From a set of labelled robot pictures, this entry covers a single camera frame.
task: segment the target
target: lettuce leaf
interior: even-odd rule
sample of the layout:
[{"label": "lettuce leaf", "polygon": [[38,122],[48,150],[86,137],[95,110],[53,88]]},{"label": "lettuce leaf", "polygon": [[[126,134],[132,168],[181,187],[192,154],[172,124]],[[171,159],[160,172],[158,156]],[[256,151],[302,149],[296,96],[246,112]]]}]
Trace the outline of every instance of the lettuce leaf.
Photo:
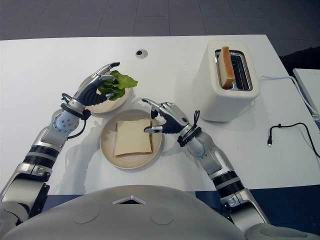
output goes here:
[{"label": "lettuce leaf", "polygon": [[111,71],[110,74],[117,79],[118,83],[114,83],[112,80],[105,80],[101,82],[100,86],[98,87],[98,90],[102,94],[114,92],[114,96],[109,98],[109,100],[111,101],[115,101],[118,98],[121,98],[126,93],[125,89],[133,88],[138,84],[138,81],[135,81],[132,77],[128,75],[121,74],[117,70]]}]

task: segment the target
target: white toaster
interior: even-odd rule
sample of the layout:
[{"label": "white toaster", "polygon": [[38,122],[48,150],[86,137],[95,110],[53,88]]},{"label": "white toaster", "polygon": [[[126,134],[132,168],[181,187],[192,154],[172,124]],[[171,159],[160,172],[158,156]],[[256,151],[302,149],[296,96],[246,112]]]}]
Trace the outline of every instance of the white toaster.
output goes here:
[{"label": "white toaster", "polygon": [[[235,81],[228,89],[220,82],[218,57],[228,46]],[[258,77],[247,47],[236,41],[212,41],[207,45],[194,80],[195,101],[204,120],[229,122],[259,95]]]}]

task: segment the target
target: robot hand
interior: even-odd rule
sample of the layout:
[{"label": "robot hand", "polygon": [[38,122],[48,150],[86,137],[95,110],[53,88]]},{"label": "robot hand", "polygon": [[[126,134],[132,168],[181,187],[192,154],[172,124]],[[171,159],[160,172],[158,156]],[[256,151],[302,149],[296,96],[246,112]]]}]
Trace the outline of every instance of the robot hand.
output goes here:
[{"label": "robot hand", "polygon": [[143,98],[142,101],[151,105],[152,119],[160,114],[166,120],[163,125],[146,127],[144,129],[145,133],[178,134],[183,129],[191,127],[187,116],[174,103],[156,103],[148,98]]},{"label": "robot hand", "polygon": [[101,81],[112,80],[115,84],[118,83],[117,79],[112,75],[106,75],[113,67],[120,65],[120,62],[113,62],[101,67],[99,70],[88,76],[80,85],[78,91],[73,96],[73,99],[78,101],[84,106],[91,106],[103,103],[111,98],[114,93],[97,94],[97,88]]}]

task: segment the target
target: beige plate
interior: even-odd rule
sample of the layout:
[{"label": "beige plate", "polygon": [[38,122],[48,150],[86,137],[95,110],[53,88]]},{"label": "beige plate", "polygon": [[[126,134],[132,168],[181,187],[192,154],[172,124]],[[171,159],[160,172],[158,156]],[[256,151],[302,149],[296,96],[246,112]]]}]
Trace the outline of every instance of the beige plate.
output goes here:
[{"label": "beige plate", "polygon": [[86,109],[90,110],[90,112],[93,114],[103,114],[103,113],[111,112],[121,107],[126,102],[126,100],[129,97],[130,91],[131,91],[131,88],[126,88],[125,94],[123,95],[123,97],[120,97],[115,101],[105,101],[98,105],[87,106]]},{"label": "beige plate", "polygon": [[[123,111],[111,118],[104,126],[100,137],[100,146],[104,156],[112,165],[121,169],[135,169],[151,161],[159,151],[162,134],[154,133],[151,135],[152,154],[114,156],[117,141],[117,122],[120,120],[135,121],[139,119],[151,119],[150,113],[137,109]],[[155,119],[151,121],[152,125],[158,124]]]}]

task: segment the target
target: white bread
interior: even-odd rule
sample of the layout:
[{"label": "white bread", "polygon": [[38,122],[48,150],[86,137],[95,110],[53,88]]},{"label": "white bread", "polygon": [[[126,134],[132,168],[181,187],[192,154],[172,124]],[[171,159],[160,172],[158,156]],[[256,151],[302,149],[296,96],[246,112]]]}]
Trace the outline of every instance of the white bread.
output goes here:
[{"label": "white bread", "polygon": [[236,79],[234,68],[232,67],[230,52],[228,46],[223,46],[218,58],[221,87],[228,89]]},{"label": "white bread", "polygon": [[149,126],[149,119],[118,121],[114,155],[152,154],[151,134],[144,132]]}]

